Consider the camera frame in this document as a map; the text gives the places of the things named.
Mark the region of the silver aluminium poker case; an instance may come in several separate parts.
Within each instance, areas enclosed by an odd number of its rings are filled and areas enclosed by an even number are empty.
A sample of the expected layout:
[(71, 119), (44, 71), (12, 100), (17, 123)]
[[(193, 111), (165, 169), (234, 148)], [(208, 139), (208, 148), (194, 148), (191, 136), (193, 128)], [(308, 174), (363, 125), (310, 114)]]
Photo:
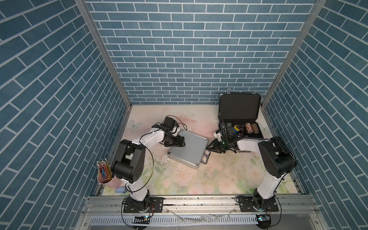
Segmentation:
[(195, 170), (198, 170), (201, 164), (207, 164), (211, 155), (211, 151), (206, 150), (209, 139), (186, 130), (181, 130), (179, 135), (184, 137), (185, 146), (171, 147), (167, 153), (169, 159)]

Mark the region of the black poker case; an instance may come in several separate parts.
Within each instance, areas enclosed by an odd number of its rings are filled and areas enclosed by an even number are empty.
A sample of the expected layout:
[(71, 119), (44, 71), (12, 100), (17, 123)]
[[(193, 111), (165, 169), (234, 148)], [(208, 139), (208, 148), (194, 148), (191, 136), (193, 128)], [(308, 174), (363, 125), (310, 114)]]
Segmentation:
[[(221, 128), (222, 123), (230, 122), (233, 126), (242, 127), (243, 132), (237, 133), (239, 137), (248, 136), (250, 138), (261, 139), (263, 137), (260, 126), (257, 122), (261, 103), (261, 95), (256, 93), (234, 93), (222, 94), (219, 97), (218, 118)], [(248, 134), (245, 129), (246, 123), (256, 123), (259, 134)]]

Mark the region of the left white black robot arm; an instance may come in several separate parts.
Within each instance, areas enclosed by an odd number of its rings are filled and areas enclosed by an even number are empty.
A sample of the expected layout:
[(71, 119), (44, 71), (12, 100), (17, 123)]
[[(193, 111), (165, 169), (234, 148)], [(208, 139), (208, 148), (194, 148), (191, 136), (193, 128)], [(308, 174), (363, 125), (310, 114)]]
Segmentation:
[(112, 173), (120, 179), (130, 193), (130, 197), (142, 202), (148, 196), (148, 189), (141, 175), (144, 170), (145, 154), (152, 154), (150, 148), (158, 143), (166, 147), (184, 147), (185, 138), (168, 129), (153, 128), (147, 134), (134, 140), (122, 140), (112, 162)]

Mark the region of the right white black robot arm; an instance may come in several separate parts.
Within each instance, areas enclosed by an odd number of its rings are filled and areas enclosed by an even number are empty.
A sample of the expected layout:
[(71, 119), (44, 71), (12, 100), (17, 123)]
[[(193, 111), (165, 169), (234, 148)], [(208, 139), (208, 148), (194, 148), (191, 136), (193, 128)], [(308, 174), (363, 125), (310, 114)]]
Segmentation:
[(253, 193), (252, 205), (256, 211), (274, 209), (278, 186), (297, 166), (294, 154), (279, 136), (269, 139), (240, 137), (228, 142), (215, 139), (206, 147), (206, 150), (216, 153), (225, 153), (228, 150), (255, 152), (261, 155), (266, 173)]

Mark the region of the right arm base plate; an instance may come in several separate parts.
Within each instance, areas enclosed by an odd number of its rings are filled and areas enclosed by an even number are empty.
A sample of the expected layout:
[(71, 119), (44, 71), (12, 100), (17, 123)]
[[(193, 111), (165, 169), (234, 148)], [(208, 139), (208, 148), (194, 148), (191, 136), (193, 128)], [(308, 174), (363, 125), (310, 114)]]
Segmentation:
[(278, 212), (279, 207), (275, 196), (270, 199), (262, 199), (258, 196), (239, 195), (235, 198), (241, 212)]

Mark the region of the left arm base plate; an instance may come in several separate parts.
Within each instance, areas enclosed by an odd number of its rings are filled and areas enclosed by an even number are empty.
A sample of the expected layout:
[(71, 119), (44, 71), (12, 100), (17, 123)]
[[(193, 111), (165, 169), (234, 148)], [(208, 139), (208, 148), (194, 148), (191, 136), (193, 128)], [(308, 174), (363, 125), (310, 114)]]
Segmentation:
[(123, 213), (162, 213), (163, 197), (149, 197), (143, 201), (136, 201), (131, 197), (127, 197), (123, 201)]

